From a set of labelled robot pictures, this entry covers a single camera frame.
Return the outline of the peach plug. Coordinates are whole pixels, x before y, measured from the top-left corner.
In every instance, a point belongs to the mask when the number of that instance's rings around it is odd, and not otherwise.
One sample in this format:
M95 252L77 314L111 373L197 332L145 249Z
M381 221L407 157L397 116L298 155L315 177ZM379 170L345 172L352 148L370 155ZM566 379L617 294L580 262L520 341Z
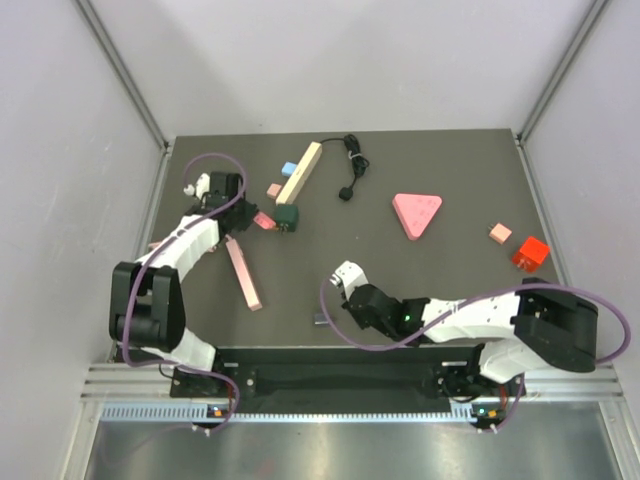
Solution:
M497 223L490 227L489 238L503 245L512 235L512 230L502 223Z

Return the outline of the red cube plug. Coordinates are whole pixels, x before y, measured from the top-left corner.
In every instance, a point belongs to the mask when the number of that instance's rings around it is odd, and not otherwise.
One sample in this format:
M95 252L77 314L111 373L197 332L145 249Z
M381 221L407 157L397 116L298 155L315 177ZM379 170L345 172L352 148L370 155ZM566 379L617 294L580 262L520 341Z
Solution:
M549 253L550 247L546 243L529 236L514 253L511 262L527 273L534 273L544 263Z

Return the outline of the dark green cube socket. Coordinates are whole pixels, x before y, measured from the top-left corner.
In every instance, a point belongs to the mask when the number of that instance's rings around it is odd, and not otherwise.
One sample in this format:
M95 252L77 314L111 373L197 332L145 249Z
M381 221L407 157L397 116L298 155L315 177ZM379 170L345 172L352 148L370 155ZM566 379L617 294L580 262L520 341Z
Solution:
M295 232L299 224L299 209L293 204L279 204L274 210L274 221L280 232Z

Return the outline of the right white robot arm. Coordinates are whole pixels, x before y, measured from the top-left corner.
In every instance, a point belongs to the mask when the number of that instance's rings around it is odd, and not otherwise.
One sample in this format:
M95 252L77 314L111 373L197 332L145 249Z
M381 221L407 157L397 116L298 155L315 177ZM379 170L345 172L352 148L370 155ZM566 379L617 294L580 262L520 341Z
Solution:
M398 300L371 284L351 261L329 281L362 329L373 328L404 346L475 341L466 380L481 396L529 371L591 373L596 367L597 307L540 279L476 300Z

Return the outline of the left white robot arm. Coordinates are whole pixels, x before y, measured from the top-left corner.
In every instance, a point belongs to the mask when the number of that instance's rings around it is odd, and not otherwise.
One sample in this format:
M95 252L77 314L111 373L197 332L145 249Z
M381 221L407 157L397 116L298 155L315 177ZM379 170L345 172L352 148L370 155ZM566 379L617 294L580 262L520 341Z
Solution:
M216 348L186 325L182 282L199 260L235 231L246 230L258 213L246 200L239 173L200 175L185 194L194 204L177 226L135 261L123 261L112 273L109 335L129 350L139 349L165 364L193 369L192 384L205 396L226 387L227 374L216 366Z

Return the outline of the small pink usb plug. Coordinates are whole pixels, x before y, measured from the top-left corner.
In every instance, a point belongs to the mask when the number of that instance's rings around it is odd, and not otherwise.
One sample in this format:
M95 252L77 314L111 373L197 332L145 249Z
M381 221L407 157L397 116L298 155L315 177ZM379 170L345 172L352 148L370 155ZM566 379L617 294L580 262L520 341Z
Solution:
M276 222L262 211L259 211L253 219L254 223L264 230L276 230Z

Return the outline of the small pink plug adapter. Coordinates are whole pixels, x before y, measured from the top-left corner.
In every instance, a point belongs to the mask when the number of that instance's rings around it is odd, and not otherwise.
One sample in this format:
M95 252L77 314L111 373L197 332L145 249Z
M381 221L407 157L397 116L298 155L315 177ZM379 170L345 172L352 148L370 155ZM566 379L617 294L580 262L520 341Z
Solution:
M269 198L275 199L281 190L281 186L276 183L272 183L267 189L267 196Z

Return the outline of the blue plug adapter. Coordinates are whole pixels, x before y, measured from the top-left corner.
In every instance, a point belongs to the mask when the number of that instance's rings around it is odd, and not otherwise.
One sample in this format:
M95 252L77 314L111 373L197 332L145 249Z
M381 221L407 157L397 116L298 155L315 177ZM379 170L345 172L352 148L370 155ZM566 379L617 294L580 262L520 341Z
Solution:
M281 168L281 174L284 177L289 178L294 174L296 168L297 168L297 165L295 163L286 162Z

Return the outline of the pink triangular socket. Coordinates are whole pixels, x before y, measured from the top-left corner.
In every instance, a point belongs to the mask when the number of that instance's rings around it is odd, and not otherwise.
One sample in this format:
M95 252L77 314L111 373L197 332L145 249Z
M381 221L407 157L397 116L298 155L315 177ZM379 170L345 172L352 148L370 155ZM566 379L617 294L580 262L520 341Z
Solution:
M392 200L396 216L411 241L418 240L442 206L437 195L398 193Z

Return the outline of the pink long power strip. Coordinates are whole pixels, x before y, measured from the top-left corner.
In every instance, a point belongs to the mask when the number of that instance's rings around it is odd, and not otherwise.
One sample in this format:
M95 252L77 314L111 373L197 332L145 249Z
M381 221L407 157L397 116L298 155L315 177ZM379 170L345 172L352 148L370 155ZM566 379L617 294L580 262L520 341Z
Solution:
M257 311L262 308L262 303L257 292L254 280L245 260L243 250L236 239L226 237L226 249L230 256L236 277L239 281L241 291L243 293L247 307L251 311Z

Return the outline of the beige power strip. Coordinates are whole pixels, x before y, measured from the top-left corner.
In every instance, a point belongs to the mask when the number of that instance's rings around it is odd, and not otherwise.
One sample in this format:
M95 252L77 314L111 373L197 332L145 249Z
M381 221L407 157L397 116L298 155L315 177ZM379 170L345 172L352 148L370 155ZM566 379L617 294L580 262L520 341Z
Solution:
M275 203L277 205L293 204L300 191L313 172L321 157L323 146L319 142L311 142L298 162L294 172L281 188Z

